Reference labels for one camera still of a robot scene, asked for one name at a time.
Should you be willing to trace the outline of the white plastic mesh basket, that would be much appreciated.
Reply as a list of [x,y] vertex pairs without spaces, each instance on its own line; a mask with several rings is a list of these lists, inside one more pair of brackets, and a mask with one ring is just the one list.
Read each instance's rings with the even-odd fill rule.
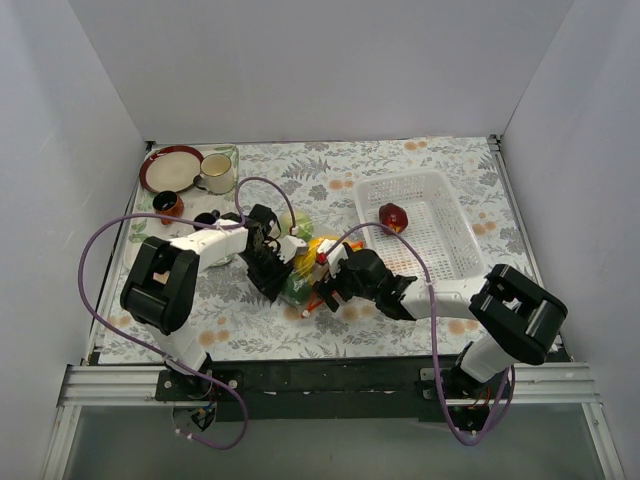
[[392,203],[405,210],[401,236],[424,261],[432,281],[484,276],[487,264],[458,196],[446,177],[426,168],[362,179],[354,184],[361,223],[377,222],[379,209]]

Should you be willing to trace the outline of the fake yellow banana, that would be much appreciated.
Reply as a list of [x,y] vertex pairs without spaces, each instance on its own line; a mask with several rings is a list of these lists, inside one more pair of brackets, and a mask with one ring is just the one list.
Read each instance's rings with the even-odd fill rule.
[[339,240],[336,236],[314,237],[309,242],[309,250],[305,255],[297,256],[294,259],[294,272],[301,276],[310,275],[316,268],[320,268],[315,263],[316,250],[323,239]]

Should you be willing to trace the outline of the clear zip top bag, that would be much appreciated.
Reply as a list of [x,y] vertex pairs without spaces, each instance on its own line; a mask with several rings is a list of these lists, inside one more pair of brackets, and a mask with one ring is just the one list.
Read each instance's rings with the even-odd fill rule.
[[307,243],[308,249],[294,257],[294,269],[285,283],[281,297],[296,307],[302,318],[307,318],[324,303],[313,291],[314,283],[320,280],[326,271],[325,267],[317,263],[316,257],[325,241],[335,242],[339,235],[334,229],[315,223],[302,210],[295,210],[294,216],[297,237]]

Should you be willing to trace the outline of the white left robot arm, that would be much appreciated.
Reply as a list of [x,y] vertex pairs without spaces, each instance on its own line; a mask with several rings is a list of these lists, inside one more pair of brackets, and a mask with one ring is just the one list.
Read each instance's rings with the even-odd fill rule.
[[305,240],[271,235],[277,217],[264,205],[248,216],[226,213],[172,240],[150,236],[141,245],[120,296],[121,307],[152,335],[168,366],[180,373],[178,387],[193,400],[213,386],[211,359],[188,323],[198,275],[239,256],[254,287],[273,302],[294,270],[294,258],[308,250]]

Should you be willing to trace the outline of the fake green pepper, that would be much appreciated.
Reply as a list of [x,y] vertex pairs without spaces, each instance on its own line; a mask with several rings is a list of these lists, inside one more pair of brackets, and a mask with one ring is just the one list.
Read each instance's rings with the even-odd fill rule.
[[305,306],[312,296],[312,285],[306,277],[292,273],[286,280],[281,297],[290,305]]

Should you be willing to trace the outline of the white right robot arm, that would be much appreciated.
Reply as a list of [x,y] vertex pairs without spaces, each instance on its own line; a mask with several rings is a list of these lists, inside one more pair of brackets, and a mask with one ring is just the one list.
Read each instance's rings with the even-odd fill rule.
[[464,397],[479,395],[516,363],[543,364],[568,315],[561,300],[506,264],[495,265],[484,277],[431,284],[396,275],[376,252],[354,251],[346,243],[320,252],[316,262],[327,271],[313,290],[331,311],[358,297],[393,320],[477,320],[485,335],[465,346],[443,374],[444,391]]

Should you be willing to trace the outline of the fake red apple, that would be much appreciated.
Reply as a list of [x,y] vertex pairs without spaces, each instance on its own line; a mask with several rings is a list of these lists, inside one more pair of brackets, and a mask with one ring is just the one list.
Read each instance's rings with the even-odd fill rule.
[[402,233],[409,224],[406,211],[394,204],[387,203],[382,205],[378,210],[379,222],[395,233]]

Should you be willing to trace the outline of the fake green cabbage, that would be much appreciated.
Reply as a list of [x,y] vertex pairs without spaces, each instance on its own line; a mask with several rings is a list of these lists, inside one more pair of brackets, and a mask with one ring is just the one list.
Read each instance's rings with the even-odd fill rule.
[[279,226],[280,238],[291,235],[308,241],[314,234],[314,224],[311,217],[301,210],[295,210],[294,215],[291,215],[290,211],[285,211],[279,217]]

